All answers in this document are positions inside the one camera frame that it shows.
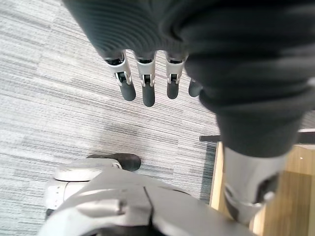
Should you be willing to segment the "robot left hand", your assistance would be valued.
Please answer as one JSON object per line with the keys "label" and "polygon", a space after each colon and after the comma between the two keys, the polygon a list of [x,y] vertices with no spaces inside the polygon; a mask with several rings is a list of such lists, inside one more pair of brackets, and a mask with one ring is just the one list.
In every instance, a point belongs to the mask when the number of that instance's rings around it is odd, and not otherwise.
{"label": "robot left hand", "polygon": [[66,0],[102,57],[130,49],[187,56],[216,114],[225,201],[247,224],[273,197],[287,153],[315,107],[312,0]]}

